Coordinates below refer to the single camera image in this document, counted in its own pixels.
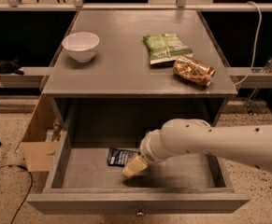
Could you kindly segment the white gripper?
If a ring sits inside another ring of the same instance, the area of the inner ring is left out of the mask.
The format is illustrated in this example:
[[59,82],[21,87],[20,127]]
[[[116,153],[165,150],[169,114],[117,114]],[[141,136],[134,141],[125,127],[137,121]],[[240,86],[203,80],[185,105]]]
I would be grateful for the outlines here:
[[147,132],[140,143],[139,150],[144,158],[141,155],[135,155],[129,161],[128,169],[122,170],[122,175],[125,178],[132,177],[134,174],[145,170],[148,167],[148,163],[154,164],[166,159],[159,130]]

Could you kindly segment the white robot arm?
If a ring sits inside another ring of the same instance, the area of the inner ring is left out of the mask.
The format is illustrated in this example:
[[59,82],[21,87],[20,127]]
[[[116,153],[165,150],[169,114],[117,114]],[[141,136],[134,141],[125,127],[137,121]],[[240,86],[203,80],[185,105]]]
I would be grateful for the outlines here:
[[272,125],[212,127],[202,119],[171,119],[142,139],[124,166],[130,178],[169,158],[208,154],[272,173]]

